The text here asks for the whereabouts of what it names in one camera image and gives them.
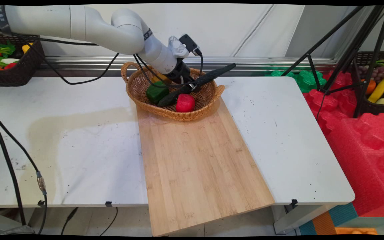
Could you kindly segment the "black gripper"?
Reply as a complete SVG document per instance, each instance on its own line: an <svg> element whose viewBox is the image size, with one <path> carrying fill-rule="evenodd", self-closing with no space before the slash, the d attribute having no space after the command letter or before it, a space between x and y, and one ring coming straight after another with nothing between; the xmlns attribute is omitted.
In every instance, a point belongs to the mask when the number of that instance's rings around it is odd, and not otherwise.
<svg viewBox="0 0 384 240"><path fill-rule="evenodd" d="M195 81L192 82L190 68L183 62L183 59L177 59L176 66L170 73L170 79L180 85L179 89L190 86L191 92L200 91L200 86Z"/></svg>

